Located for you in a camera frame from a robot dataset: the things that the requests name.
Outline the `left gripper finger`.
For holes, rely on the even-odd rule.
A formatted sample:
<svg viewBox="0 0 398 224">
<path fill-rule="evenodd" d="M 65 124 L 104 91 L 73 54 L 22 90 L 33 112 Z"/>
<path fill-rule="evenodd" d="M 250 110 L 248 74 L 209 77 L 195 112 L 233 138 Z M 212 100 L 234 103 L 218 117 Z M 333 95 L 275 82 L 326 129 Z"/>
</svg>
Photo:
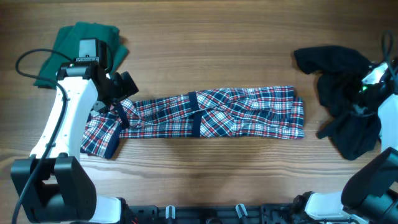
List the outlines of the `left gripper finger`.
<svg viewBox="0 0 398 224">
<path fill-rule="evenodd" d="M 125 96 L 135 95 L 139 92 L 137 85 L 128 72 L 123 72 L 121 74 L 121 78 L 123 84 L 123 93 Z"/>
<path fill-rule="evenodd" d="M 127 118 L 127 113 L 125 112 L 122 103 L 118 100 L 114 100 L 113 104 L 114 104 L 114 108 L 115 108 L 116 112 L 118 113 L 119 118 L 121 120 L 121 127 L 123 129 L 127 129 L 129 127 L 129 120 Z"/>
</svg>

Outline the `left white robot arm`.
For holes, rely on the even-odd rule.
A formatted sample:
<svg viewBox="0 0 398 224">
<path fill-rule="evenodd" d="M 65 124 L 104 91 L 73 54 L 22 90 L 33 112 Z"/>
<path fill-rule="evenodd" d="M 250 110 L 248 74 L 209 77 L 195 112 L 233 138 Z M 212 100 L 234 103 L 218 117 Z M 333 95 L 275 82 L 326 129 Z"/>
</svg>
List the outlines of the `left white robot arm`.
<svg viewBox="0 0 398 224">
<path fill-rule="evenodd" d="M 91 111 L 120 110 L 120 101 L 138 88 L 128 72 L 107 75 L 93 58 L 63 63 L 55 84 L 57 94 L 42 136 L 30 156 L 11 167 L 19 195 L 12 222 L 24 209 L 32 223 L 122 223 L 125 201 L 97 194 L 80 164 L 80 148 Z"/>
</svg>

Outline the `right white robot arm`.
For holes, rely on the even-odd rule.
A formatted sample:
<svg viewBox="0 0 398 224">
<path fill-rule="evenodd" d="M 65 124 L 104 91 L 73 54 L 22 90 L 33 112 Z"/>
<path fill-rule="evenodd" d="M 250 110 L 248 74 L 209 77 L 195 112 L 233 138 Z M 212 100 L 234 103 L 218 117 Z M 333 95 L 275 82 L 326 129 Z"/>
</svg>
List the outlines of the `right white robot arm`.
<svg viewBox="0 0 398 224">
<path fill-rule="evenodd" d="M 304 162 L 305 173 L 303 181 L 290 181 L 289 189 L 296 193 L 303 189 L 307 191 L 296 196 L 289 206 L 289 220 L 292 223 L 365 222 L 366 218 L 343 208 L 341 191 L 344 184 L 340 175 L 347 177 L 346 171 L 353 174 L 376 158 L 381 151 L 379 141 L 376 140 L 369 152 L 350 161 L 331 141 L 317 137 L 318 134 L 313 133 L 310 139 L 292 145 L 294 152 L 290 163 L 296 166 Z"/>
</svg>

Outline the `plaid red navy shirt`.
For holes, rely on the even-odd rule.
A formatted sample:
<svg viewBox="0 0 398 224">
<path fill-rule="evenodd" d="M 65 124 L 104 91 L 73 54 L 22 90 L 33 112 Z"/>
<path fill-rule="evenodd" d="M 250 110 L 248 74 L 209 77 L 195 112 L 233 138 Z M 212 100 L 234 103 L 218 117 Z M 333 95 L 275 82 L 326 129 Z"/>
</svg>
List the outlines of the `plaid red navy shirt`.
<svg viewBox="0 0 398 224">
<path fill-rule="evenodd" d="M 302 139 L 305 135 L 303 101 L 292 86 L 217 88 L 121 103 L 129 127 L 121 127 L 115 108 L 91 115 L 82 153 L 110 159 L 124 138 Z"/>
</svg>

